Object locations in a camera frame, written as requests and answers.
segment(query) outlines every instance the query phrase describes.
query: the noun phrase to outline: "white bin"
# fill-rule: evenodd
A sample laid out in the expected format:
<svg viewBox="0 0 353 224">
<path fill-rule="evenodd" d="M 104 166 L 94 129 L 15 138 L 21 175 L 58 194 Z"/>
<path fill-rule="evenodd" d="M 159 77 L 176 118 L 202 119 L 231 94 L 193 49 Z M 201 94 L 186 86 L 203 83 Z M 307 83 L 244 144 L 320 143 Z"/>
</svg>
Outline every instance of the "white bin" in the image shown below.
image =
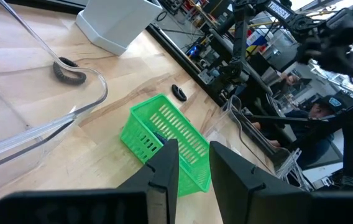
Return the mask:
<svg viewBox="0 0 353 224">
<path fill-rule="evenodd" d="M 121 55 L 162 10 L 157 0 L 90 0 L 76 23 L 93 44 Z"/>
</svg>

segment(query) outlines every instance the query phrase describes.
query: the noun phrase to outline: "cap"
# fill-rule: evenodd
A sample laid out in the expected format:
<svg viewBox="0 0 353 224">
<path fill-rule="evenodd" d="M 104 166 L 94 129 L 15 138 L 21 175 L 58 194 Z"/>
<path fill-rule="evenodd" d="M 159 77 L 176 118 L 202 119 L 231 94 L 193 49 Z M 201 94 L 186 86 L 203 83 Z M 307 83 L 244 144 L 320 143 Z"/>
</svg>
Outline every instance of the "cap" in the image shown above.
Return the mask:
<svg viewBox="0 0 353 224">
<path fill-rule="evenodd" d="M 341 100 L 340 97 L 335 95 L 327 95 L 323 98 L 317 99 L 314 103 L 318 103 L 320 105 L 327 105 L 330 109 L 333 110 L 334 113 L 347 108 L 344 101 Z"/>
</svg>

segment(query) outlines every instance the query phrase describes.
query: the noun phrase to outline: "black hair tie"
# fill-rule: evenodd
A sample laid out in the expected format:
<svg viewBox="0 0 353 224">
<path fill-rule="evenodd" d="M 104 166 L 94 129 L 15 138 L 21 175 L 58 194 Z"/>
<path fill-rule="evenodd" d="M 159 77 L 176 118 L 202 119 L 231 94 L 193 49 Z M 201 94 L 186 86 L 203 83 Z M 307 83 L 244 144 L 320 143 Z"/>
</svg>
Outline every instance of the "black hair tie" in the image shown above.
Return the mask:
<svg viewBox="0 0 353 224">
<path fill-rule="evenodd" d="M 182 89 L 177 87 L 175 84 L 171 86 L 171 90 L 178 100 L 182 102 L 185 102 L 187 100 L 186 95 L 183 93 Z"/>
<path fill-rule="evenodd" d="M 61 60 L 63 63 L 65 63 L 71 67 L 78 67 L 78 65 L 76 63 L 72 62 L 71 60 L 69 60 L 67 58 L 60 57 L 59 60 Z M 66 83 L 69 85 L 81 85 L 87 79 L 87 76 L 82 72 L 73 72 L 78 78 L 72 78 L 72 77 L 64 75 L 63 72 L 60 70 L 60 66 L 57 62 L 54 62 L 52 67 L 53 67 L 53 72 L 54 72 L 56 78 L 63 83 Z"/>
</svg>

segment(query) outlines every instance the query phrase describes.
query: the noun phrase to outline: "person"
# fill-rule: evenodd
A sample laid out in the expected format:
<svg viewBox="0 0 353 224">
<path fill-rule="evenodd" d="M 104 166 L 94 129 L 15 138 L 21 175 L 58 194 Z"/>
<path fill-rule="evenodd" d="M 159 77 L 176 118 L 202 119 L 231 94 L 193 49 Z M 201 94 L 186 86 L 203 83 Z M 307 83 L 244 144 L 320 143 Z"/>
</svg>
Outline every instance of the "person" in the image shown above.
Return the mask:
<svg viewBox="0 0 353 224">
<path fill-rule="evenodd" d="M 293 74 L 280 74 L 281 81 L 276 82 L 275 84 L 270 86 L 271 91 L 273 92 L 273 97 L 278 95 L 285 95 L 289 93 L 290 86 L 299 82 L 299 78 Z"/>
<path fill-rule="evenodd" d="M 310 118 L 319 119 L 325 116 L 329 116 L 337 113 L 341 109 L 346 108 L 346 104 L 337 96 L 328 95 L 323 98 L 316 100 L 311 107 L 309 113 L 303 110 L 291 111 L 285 114 L 288 118 Z M 282 147 L 282 145 L 274 138 L 272 135 L 264 130 L 264 124 L 253 123 L 254 127 L 261 131 L 266 138 L 268 138 L 269 143 L 274 147 Z M 309 127 L 302 125 L 290 125 L 296 138 L 299 139 L 303 137 L 308 131 Z M 301 155 L 299 156 L 297 163 L 301 167 L 306 167 L 309 164 L 316 162 L 321 156 L 323 156 L 329 149 L 331 141 L 334 139 L 334 135 L 331 134 L 321 139 L 320 141 L 314 143 L 311 146 L 301 147 Z"/>
</svg>

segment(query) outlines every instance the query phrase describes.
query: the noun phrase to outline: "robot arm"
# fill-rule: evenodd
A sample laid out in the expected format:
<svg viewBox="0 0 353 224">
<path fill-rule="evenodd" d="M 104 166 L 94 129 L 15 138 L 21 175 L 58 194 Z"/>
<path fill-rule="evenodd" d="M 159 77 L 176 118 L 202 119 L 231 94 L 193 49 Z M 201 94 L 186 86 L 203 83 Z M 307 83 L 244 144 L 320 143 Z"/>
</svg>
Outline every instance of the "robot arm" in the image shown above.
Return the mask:
<svg viewBox="0 0 353 224">
<path fill-rule="evenodd" d="M 262 11 L 269 12 L 301 43 L 296 60 L 307 64 L 318 61 L 322 69 L 353 77 L 353 9 L 342 9 L 326 21 L 316 22 L 297 14 L 276 0 L 237 0 L 233 15 L 235 41 L 230 65 L 244 62 L 247 22 Z"/>
</svg>

